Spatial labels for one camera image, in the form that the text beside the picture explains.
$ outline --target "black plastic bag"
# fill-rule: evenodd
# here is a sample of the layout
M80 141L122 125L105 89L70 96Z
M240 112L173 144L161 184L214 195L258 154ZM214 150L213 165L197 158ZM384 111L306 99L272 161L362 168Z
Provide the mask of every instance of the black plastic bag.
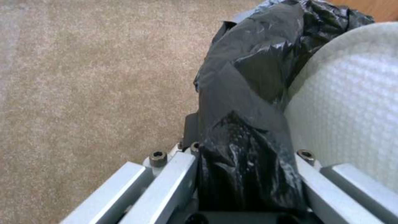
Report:
M225 23L195 78L201 210L305 211L286 89L324 44L373 22L326 2L271 5Z

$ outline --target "bolt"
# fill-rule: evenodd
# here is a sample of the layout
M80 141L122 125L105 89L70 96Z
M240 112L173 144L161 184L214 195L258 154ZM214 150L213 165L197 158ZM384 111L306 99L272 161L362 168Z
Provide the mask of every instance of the bolt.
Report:
M301 149L297 151L297 154L311 166L314 165L315 156L310 150Z
M149 155L149 163L153 167L163 167L167 164L167 153L155 151Z
M191 145L191 154L194 156L199 155L199 142L193 142Z

